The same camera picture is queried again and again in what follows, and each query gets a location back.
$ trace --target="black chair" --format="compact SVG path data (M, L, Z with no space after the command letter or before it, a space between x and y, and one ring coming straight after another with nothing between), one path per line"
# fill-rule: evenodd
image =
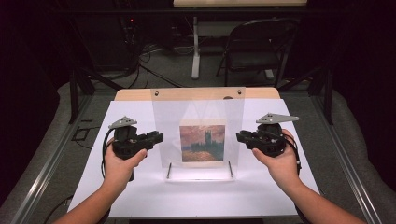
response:
M285 50L297 27L298 22L291 19L247 21L236 26L228 38L216 76L221 68L225 68L224 86L227 86L229 71L260 73L277 69L276 87Z

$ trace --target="white tabletop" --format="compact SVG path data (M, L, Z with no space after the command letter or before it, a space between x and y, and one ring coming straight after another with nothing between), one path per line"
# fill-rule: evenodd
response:
M256 118L271 112L288 115L281 99L246 99L243 129L255 131ZM102 144L107 126L127 116L138 120L139 133L156 130L151 101L112 102L92 147L82 178L69 210L101 185ZM281 123L290 130L299 148L303 169L300 178L318 192L292 122ZM124 218L211 218L266 217L296 215L293 202L279 189L264 165L244 144L239 147L239 167L232 181L169 182L163 176L158 145L148 152L134 170L134 181L111 207L110 217Z
M174 7L299 7L307 0L174 0Z

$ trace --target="metal bracket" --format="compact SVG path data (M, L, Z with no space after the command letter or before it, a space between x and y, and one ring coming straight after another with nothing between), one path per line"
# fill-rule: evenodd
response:
M295 120L299 120L299 118L294 117L294 116L268 113L264 117L261 117L260 119L256 120L256 123L276 124L276 123L280 123L280 122L295 121Z
M115 128L120 128L120 127L125 127L125 126L130 126L136 124L137 121L134 119L130 119L126 116L124 116L122 119L117 120L111 125L108 125L109 129L115 129Z

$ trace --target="white table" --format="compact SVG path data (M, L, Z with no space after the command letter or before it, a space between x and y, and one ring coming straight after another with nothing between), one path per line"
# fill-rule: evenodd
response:
M303 7L307 0L174 0L174 7ZM191 78L199 77L198 36L228 36L240 22L202 22L193 18L194 56Z
M169 96L166 94L169 91L174 95L171 97L174 100L185 100L183 98L188 95L194 96L194 99L212 99L213 95L217 95L217 98L222 99L224 95L228 95L222 95L222 92L228 89L230 88L159 89L159 92L166 97ZM136 127L139 133L156 130L152 96L147 97L150 91L135 92L137 95L134 97L133 90L121 91L116 97L117 101L111 102L69 210L97 190L103 181L100 170L102 144L109 124L127 116L138 121ZM268 112L289 114L284 101L278 98L277 91L273 88L246 89L245 97L244 130L255 131L255 120ZM290 130L298 144L303 166L300 178L309 188L318 192L293 123L285 122L281 126ZM190 182L166 181L160 150L156 145L148 152L148 157L134 169L134 181L128 184L114 202L109 217L246 218L296 215L293 202L276 185L266 167L254 158L244 144L236 142L236 139L235 144L240 145L235 180Z

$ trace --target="dark background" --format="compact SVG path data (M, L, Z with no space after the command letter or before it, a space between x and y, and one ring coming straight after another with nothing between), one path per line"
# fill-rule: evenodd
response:
M161 8L171 1L12 1L0 7L0 76L2 117L1 197L6 199L35 154L59 104L57 89L68 82L71 61L96 71L130 69L134 50L115 18L88 18L75 22L48 14L49 8L91 9L130 7ZM354 1L312 0L310 8L345 8ZM394 190L396 153L393 124L396 108L396 6L377 1L353 30L339 63L333 69L334 88L347 100L363 132L368 156L382 179ZM142 35L166 48L173 43L175 18L138 20ZM291 49L285 77L300 76L327 58L344 19L303 18ZM106 52L116 49L117 54Z

